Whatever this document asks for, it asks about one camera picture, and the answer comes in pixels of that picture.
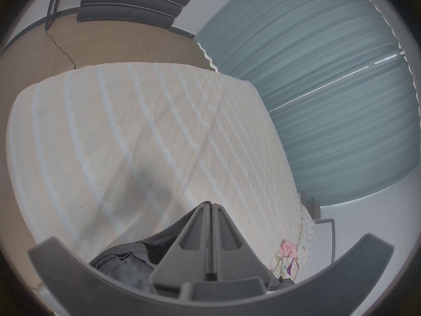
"teal curtain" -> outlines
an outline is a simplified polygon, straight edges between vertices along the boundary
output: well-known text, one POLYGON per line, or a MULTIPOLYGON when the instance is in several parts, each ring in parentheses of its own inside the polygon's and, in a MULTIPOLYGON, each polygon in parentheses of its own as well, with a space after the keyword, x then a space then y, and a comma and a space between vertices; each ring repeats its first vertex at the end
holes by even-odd
POLYGON ((297 190, 321 205, 418 166, 413 78, 369 0, 231 0, 195 40, 221 73, 250 81, 268 111, 369 66, 270 113, 297 190))

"striped bed sheet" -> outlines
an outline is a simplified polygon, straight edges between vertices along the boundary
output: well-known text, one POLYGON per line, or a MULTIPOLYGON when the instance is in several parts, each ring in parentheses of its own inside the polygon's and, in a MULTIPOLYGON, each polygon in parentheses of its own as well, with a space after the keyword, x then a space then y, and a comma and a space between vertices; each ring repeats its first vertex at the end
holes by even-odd
POLYGON ((8 122, 8 171, 37 242, 84 261, 225 207, 267 266, 297 244, 301 204, 255 87, 188 65, 86 66, 27 87, 8 122))

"pillow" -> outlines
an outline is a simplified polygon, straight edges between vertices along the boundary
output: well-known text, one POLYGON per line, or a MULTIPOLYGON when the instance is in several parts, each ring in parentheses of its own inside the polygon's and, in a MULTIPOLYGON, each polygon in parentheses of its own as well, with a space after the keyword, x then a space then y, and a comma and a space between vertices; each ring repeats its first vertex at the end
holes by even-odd
POLYGON ((297 245, 297 264, 300 269, 304 269, 307 263, 315 225, 307 208, 301 205, 301 230, 297 245))

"floor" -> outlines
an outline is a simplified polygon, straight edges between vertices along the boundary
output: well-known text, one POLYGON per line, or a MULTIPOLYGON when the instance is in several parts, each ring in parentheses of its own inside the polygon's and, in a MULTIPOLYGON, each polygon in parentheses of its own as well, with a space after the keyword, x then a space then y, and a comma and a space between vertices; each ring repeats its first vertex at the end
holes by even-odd
MULTIPOLYGON (((120 21, 76 22, 76 14, 58 18, 48 31, 77 68, 112 62, 182 63, 210 69, 197 43, 154 26, 120 21)), ((73 69, 38 26, 16 40, 0 56, 0 246, 25 283, 36 289, 40 280, 27 256, 35 246, 17 206, 8 176, 5 135, 10 109, 24 88, 73 69)))

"pink rose-shaped cloth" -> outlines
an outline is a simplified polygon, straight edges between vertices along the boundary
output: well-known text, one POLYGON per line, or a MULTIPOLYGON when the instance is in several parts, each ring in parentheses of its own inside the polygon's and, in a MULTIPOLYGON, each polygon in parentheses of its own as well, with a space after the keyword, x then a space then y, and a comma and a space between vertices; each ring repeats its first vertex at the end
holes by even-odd
POLYGON ((283 242, 279 248, 279 254, 281 254, 282 257, 297 257, 297 249, 295 248, 295 244, 292 241, 283 242))

